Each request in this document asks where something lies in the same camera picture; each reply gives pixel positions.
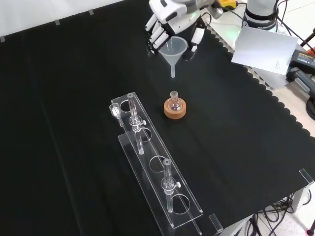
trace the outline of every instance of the cable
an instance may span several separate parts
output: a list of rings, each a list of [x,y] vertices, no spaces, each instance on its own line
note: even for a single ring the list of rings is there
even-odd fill
[[[307,46],[309,46],[309,48],[315,53],[315,50],[310,46],[310,44],[308,44],[303,38],[301,38],[296,32],[294,32],[292,29],[289,28],[289,26],[287,26],[280,18],[279,16],[277,16],[277,19],[284,25],[284,27],[286,27],[286,29],[288,31],[291,31],[292,33],[294,33],[299,39],[301,39]]]
[[[310,97],[306,102],[306,112],[315,120],[315,99]]]
[[[284,21],[284,16],[285,16],[285,13],[286,13],[286,8],[287,8],[287,1],[285,1],[285,8],[284,8],[283,16],[282,16],[282,21]]]
[[[212,16],[210,15],[210,13],[209,13],[209,12],[205,12],[205,13],[202,14],[201,17],[203,17],[203,16],[206,15],[206,14],[208,14],[208,15],[210,16],[210,22],[209,22],[209,23],[206,22],[207,25],[210,26],[210,23],[212,22]]]
[[[234,15],[236,15],[238,18],[240,18],[241,20],[243,20],[243,18],[242,18],[239,14],[235,13],[234,11],[232,11],[232,10],[230,10],[230,9],[224,7],[224,6],[221,6],[221,7],[222,7],[224,10],[226,10],[226,11],[232,12],[232,13],[233,13]]]
[[[241,230],[242,230],[242,228],[240,228],[239,231],[234,236],[238,236],[240,234]]]
[[[281,2],[278,4],[277,9],[274,8],[274,13],[279,14],[279,6],[280,6],[282,3],[285,2],[285,10],[284,10],[284,14],[283,14],[283,17],[282,17],[282,21],[283,21],[285,12],[286,12],[287,1],[288,1],[288,0],[283,0],[283,1],[281,1]]]
[[[285,209],[284,214],[283,214],[280,222],[272,229],[272,231],[270,232],[270,234],[268,236],[272,235],[272,233],[276,230],[276,228],[283,222],[285,214],[287,213],[288,208],[289,207],[287,206],[287,208]]]
[[[312,193],[311,193],[310,189],[309,189],[309,193],[310,193],[310,199],[306,203],[303,204],[304,206],[307,205],[308,203],[310,203],[312,200]]]

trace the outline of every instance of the black cable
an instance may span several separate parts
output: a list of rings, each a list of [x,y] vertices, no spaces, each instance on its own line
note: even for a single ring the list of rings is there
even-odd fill
[[[259,229],[259,227],[258,227],[258,214],[256,214],[256,217],[257,217],[257,219],[255,219],[255,217],[254,217],[253,225],[254,225],[255,228],[256,228],[256,231],[257,231],[258,236],[262,236],[262,235],[261,235],[261,232],[260,232],[260,229]]]
[[[281,2],[278,4],[277,8],[276,8],[276,9],[274,8],[274,13],[275,13],[275,14],[278,14],[278,13],[279,13],[279,6],[280,6],[282,3],[284,3],[284,2],[285,2],[285,11],[286,11],[287,1],[288,1],[288,0],[283,0],[283,1],[281,1]]]
[[[283,216],[282,216],[280,222],[272,229],[272,231],[270,232],[270,234],[269,234],[268,236],[272,235],[272,233],[276,230],[276,228],[283,222],[284,217],[285,217],[285,214],[287,213],[288,208],[289,208],[289,207],[286,208],[286,210],[284,211],[284,214],[283,214]]]
[[[310,97],[306,102],[306,112],[315,120],[315,99]]]
[[[283,16],[282,16],[282,21],[284,21],[284,16],[285,16],[285,13],[286,13],[286,8],[287,8],[287,1],[285,1],[285,8],[284,8]]]
[[[288,31],[291,31],[292,33],[294,33],[299,39],[301,39],[307,46],[309,46],[309,48],[315,53],[315,50],[310,46],[310,44],[308,44],[303,38],[301,38],[296,32],[294,32],[292,29],[290,29],[289,26],[287,26],[280,18],[279,16],[277,16],[277,19],[286,27],[286,29]]]
[[[311,193],[310,189],[309,189],[309,193],[310,193],[310,199],[306,203],[303,204],[304,206],[307,205],[308,203],[310,203],[312,200],[312,193]]]
[[[224,6],[221,6],[224,10],[226,10],[226,11],[229,11],[229,12],[232,12],[234,15],[236,15],[238,18],[240,18],[241,20],[243,20],[243,18],[239,15],[239,14],[237,14],[237,13],[235,13],[234,11],[232,11],[232,10],[230,10],[230,9],[228,9],[227,7],[224,7]]]
[[[203,16],[206,15],[206,14],[208,14],[208,15],[210,16],[210,22],[209,22],[209,23],[206,22],[207,25],[210,26],[210,23],[212,22],[212,16],[210,15],[210,13],[209,13],[209,12],[205,12],[205,13],[202,14],[201,17],[203,17]]]
[[[238,236],[240,234],[241,230],[242,230],[242,228],[240,228],[239,231],[234,236]]]

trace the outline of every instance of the table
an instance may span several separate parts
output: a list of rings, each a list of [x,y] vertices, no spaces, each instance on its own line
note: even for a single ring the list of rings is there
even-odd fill
[[[231,54],[210,32],[192,61],[178,62],[176,78],[170,80],[166,62],[147,56],[142,26],[149,16],[146,1],[126,0],[94,15],[62,19],[59,26],[49,23],[7,36],[1,45],[11,54],[3,59],[7,71],[1,77],[10,83],[4,91],[10,93],[19,82],[15,78],[25,80],[28,87],[18,92],[31,88],[22,99],[36,101],[37,119],[46,127],[39,130],[51,137],[45,143],[54,145],[55,163],[64,167],[63,184],[74,209],[69,221],[77,222],[70,228],[87,235],[159,235],[116,139],[123,131],[108,110],[111,99],[131,91],[203,209],[197,223],[204,235],[215,233],[211,213],[228,228],[306,186],[299,170],[315,176],[309,133],[244,67],[230,63]],[[172,90],[188,105],[179,121],[163,115]],[[200,165],[191,165],[192,158]]]

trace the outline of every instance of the clear acrylic stand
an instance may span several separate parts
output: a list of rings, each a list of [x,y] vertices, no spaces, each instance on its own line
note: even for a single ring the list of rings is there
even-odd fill
[[[113,99],[110,111],[125,130],[119,142],[162,234],[202,235],[194,219],[203,211],[136,94]]]

